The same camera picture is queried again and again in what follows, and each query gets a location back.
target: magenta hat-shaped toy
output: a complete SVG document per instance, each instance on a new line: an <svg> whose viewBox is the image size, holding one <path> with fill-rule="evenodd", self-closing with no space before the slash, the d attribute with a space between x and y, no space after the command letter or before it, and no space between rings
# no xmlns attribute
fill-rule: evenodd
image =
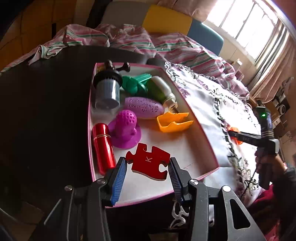
<svg viewBox="0 0 296 241"><path fill-rule="evenodd" d="M137 117L130 110L120 111L109 125L112 145L121 149L136 146L141 139L141 129L137 124Z"/></svg>

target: purple silicone toy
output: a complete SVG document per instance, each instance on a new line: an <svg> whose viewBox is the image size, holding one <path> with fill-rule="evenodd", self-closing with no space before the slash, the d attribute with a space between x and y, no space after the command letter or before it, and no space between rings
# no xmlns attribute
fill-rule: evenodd
<svg viewBox="0 0 296 241"><path fill-rule="evenodd" d="M141 129L137 117L130 110L120 111L109 125L112 145L121 149L130 149L141 139Z"/></svg>
<svg viewBox="0 0 296 241"><path fill-rule="evenodd" d="M144 97L127 97L124 108L133 111L140 119L153 119L165 112L161 103Z"/></svg>

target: puzzle piece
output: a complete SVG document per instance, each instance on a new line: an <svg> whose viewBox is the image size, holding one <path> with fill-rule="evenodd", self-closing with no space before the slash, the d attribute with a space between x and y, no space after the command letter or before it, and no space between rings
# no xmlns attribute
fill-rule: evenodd
<svg viewBox="0 0 296 241"><path fill-rule="evenodd" d="M159 165L163 164L166 167L169 164L170 153L156 146L152 147L151 152L147 152L147 145L139 143L134 155L130 151L127 152L126 161L128 164L133 164L131 168L133 172L142 174L156 181L164 181L168 171L160 172Z"/></svg>

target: window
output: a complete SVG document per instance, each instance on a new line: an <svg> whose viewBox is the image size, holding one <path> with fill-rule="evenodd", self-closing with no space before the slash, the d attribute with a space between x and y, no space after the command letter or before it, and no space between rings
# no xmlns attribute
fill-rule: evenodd
<svg viewBox="0 0 296 241"><path fill-rule="evenodd" d="M278 18L262 0L218 0L207 20L235 38L256 59Z"/></svg>

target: hand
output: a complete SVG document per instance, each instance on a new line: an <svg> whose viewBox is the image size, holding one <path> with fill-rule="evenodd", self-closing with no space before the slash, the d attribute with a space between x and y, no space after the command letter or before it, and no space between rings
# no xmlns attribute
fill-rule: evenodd
<svg viewBox="0 0 296 241"><path fill-rule="evenodd" d="M271 164L272 172L273 172L272 181L275 181L276 179L278 179L281 175L283 175L283 173L287 169L287 167L284 165L279 154L266 155L262 157L260 157L259 155L260 155L259 151L256 151L255 152L255 156L256 156L255 161L256 161L256 168L257 168L256 172L260 174L262 164Z"/></svg>

